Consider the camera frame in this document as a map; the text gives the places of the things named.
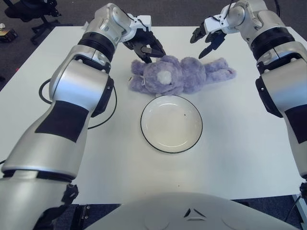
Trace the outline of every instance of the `floor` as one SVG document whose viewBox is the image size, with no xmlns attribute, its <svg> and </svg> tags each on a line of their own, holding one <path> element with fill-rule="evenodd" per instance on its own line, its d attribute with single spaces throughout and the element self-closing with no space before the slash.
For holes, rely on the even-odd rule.
<svg viewBox="0 0 307 230">
<path fill-rule="evenodd" d="M 279 0 L 279 2 L 281 6 L 281 19 L 287 26 L 293 27 L 307 40 L 307 1 Z M 83 25 L 86 21 L 90 21 L 93 18 L 95 10 L 107 3 L 108 1 L 105 0 L 59 0 L 57 9 L 62 13 L 62 16 L 57 19 L 62 23 Z M 198 26 L 208 15 L 219 13 L 221 8 L 229 3 L 229 0 L 114 0 L 113 3 L 133 15 L 150 14 L 153 26 Z M 273 0 L 266 0 L 266 3 L 270 10 L 275 10 Z M 11 43 L 0 43 L 0 90 L 36 49 L 36 46 L 30 42 L 30 38 L 33 36 L 31 27 L 42 23 L 39 19 L 23 23 L 18 19 L 7 18 L 4 14 L 5 8 L 6 5 L 0 0 L 0 23 L 13 28 L 19 37 Z M 49 21 L 54 20 L 50 16 L 47 19 Z M 41 43 L 46 36 L 47 33 L 38 42 Z M 291 196 L 281 196 L 240 200 L 238 202 L 283 219 L 291 208 L 293 199 Z M 85 220 L 84 227 L 118 206 L 94 205 L 91 207 L 91 214 Z M 76 206 L 70 206 L 57 220 L 57 229 L 70 229 L 75 209 Z M 298 211 L 295 208 L 289 218 L 289 223 L 300 228 L 300 221 Z"/>
</svg>

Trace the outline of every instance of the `plush toy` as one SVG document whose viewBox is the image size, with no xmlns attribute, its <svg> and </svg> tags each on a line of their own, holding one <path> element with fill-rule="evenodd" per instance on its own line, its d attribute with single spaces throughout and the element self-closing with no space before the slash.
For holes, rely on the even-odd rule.
<svg viewBox="0 0 307 230">
<path fill-rule="evenodd" d="M 186 57 L 180 62 L 174 56 L 163 56 L 154 63 L 132 62 L 134 76 L 130 89 L 147 94 L 179 95 L 194 93 L 205 84 L 226 81 L 236 76 L 226 60 L 220 58 L 203 65 L 196 58 Z"/>
</svg>

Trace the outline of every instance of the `black panel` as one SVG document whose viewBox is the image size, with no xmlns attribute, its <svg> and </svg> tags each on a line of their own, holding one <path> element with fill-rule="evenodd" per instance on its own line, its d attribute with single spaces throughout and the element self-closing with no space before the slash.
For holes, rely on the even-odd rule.
<svg viewBox="0 0 307 230">
<path fill-rule="evenodd" d="M 86 57 L 86 56 L 83 56 L 83 55 L 77 55 L 74 57 L 75 60 L 79 60 L 81 59 L 83 61 L 83 64 L 85 65 L 88 65 L 90 67 L 93 67 L 99 71 L 102 71 L 103 69 L 106 71 L 106 73 L 109 73 L 110 70 L 111 70 L 111 65 L 110 63 L 106 63 L 104 66 L 99 64 L 98 62 Z"/>
<path fill-rule="evenodd" d="M 77 185 L 68 184 L 66 185 L 66 190 L 64 192 L 64 195 L 61 199 L 64 204 L 71 204 L 73 200 L 78 196 L 79 190 Z"/>
<path fill-rule="evenodd" d="M 114 87 L 114 81 L 109 76 L 108 79 L 107 79 L 107 82 L 106 82 L 104 92 L 102 93 L 101 98 L 98 102 L 98 105 L 96 106 L 96 108 L 95 108 L 94 112 L 92 113 L 91 117 L 95 117 L 95 116 L 103 113 L 106 110 L 106 106 L 107 106 L 109 99 L 111 97 L 113 87 Z"/>
<path fill-rule="evenodd" d="M 53 134 L 76 142 L 84 126 L 88 111 L 69 102 L 56 101 L 36 133 Z"/>
<path fill-rule="evenodd" d="M 85 217 L 89 217 L 90 209 L 87 209 L 88 205 L 78 205 L 75 209 L 75 212 L 71 221 L 70 230 L 83 230 Z"/>
<path fill-rule="evenodd" d="M 14 176 L 16 170 L 6 170 L 4 171 L 4 176 L 3 177 L 12 177 Z M 57 172 L 44 172 L 44 171 L 39 171 L 37 174 L 37 177 L 39 179 L 45 179 L 45 180 L 53 180 L 53 181 L 63 181 L 63 182 L 71 182 L 75 177 L 66 175 L 66 174 L 61 174 Z"/>
<path fill-rule="evenodd" d="M 78 45 L 89 46 L 103 53 L 111 62 L 115 53 L 112 42 L 102 34 L 87 32 L 83 35 Z"/>
<path fill-rule="evenodd" d="M 302 56 L 298 53 L 291 53 L 291 54 L 288 54 L 284 57 L 280 57 L 278 60 L 276 60 L 276 61 L 274 61 L 274 62 L 272 62 L 272 63 L 270 63 L 269 65 L 266 65 L 266 66 L 261 61 L 261 62 L 258 63 L 257 69 L 258 69 L 260 74 L 263 74 L 266 69 L 273 70 L 273 69 L 276 69 L 280 66 L 284 66 L 284 65 L 290 63 L 291 59 L 293 59 L 293 58 L 301 59 Z"/>
<path fill-rule="evenodd" d="M 275 27 L 261 33 L 250 45 L 250 49 L 258 60 L 264 53 L 276 46 L 295 41 L 284 27 Z"/>
<path fill-rule="evenodd" d="M 298 143 L 307 141 L 307 104 L 289 109 L 285 113 Z"/>
<path fill-rule="evenodd" d="M 47 209 L 42 213 L 33 230 L 53 230 L 53 220 L 61 216 L 68 207 L 68 205 L 61 205 L 60 207 L 52 207 Z"/>
<path fill-rule="evenodd" d="M 279 112 L 279 110 L 277 109 L 275 103 L 273 102 L 267 88 L 265 87 L 265 84 L 262 80 L 262 77 L 260 76 L 260 78 L 258 78 L 256 80 L 256 87 L 259 93 L 259 96 L 266 108 L 266 110 L 270 113 L 273 114 L 277 117 L 282 118 L 283 115 Z"/>
<path fill-rule="evenodd" d="M 299 190 L 301 191 L 302 198 L 307 199 L 307 183 L 302 183 Z"/>
</svg>

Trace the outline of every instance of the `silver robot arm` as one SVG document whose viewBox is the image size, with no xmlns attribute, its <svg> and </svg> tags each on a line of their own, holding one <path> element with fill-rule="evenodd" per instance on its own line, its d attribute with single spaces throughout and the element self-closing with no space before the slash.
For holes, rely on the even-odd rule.
<svg viewBox="0 0 307 230">
<path fill-rule="evenodd" d="M 211 44 L 200 58 L 216 50 L 226 34 L 240 32 L 255 59 L 256 86 L 269 113 L 283 117 L 300 175 L 307 179 L 307 51 L 263 0 L 239 0 L 209 17 L 191 43 L 205 35 Z"/>
<path fill-rule="evenodd" d="M 96 11 L 52 76 L 52 105 L 25 131 L 1 169 L 1 229 L 38 228 L 77 196 L 71 181 L 81 164 L 89 119 L 104 112 L 112 93 L 108 73 L 119 42 L 145 62 L 165 55 L 151 32 L 150 16 L 133 17 L 112 3 Z"/>
</svg>

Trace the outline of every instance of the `plate rim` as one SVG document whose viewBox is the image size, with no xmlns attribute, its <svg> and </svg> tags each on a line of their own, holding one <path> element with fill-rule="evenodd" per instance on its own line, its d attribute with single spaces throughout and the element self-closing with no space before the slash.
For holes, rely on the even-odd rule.
<svg viewBox="0 0 307 230">
<path fill-rule="evenodd" d="M 142 117 L 143 117 L 143 114 L 144 114 L 144 111 L 145 111 L 146 107 L 147 107 L 152 101 L 154 101 L 154 100 L 156 100 L 156 99 L 158 99 L 158 98 L 160 98 L 160 97 L 167 97 L 167 96 L 180 97 L 180 98 L 186 100 L 187 102 L 189 102 L 191 105 L 194 106 L 194 108 L 196 109 L 197 113 L 200 115 L 200 118 L 201 118 L 201 133 L 200 133 L 200 136 L 198 137 L 197 141 L 196 141 L 191 147 L 189 147 L 189 148 L 187 148 L 187 149 L 185 149 L 185 150 L 183 150 L 183 151 L 179 151 L 179 152 L 168 152 L 168 151 L 164 151 L 164 150 L 158 149 L 157 147 L 155 147 L 154 145 L 152 145 L 152 144 L 149 142 L 149 140 L 146 138 L 146 136 L 145 136 L 145 134 L 144 134 L 144 132 L 143 132 L 143 129 L 142 129 Z M 141 131 L 142 131 L 143 137 L 145 138 L 145 140 L 146 140 L 152 147 L 154 147 L 156 150 L 159 150 L 159 151 L 161 151 L 161 152 L 170 153 L 170 154 L 176 154 L 176 153 L 185 152 L 185 151 L 191 149 L 192 147 L 194 147 L 194 146 L 197 144 L 197 142 L 199 141 L 199 139 L 201 138 L 201 135 L 202 135 L 203 121 L 202 121 L 201 114 L 200 114 L 199 110 L 197 109 L 197 107 L 196 107 L 192 102 L 190 102 L 188 99 L 186 99 L 186 98 L 184 98 L 184 97 L 181 97 L 181 96 L 177 96 L 177 95 L 161 95 L 161 96 L 159 96 L 159 97 L 153 98 L 153 99 L 152 99 L 151 101 L 149 101 L 149 103 L 147 103 L 147 105 L 143 108 L 142 115 L 141 115 L 141 118 L 140 118 L 140 127 L 141 127 Z"/>
</svg>

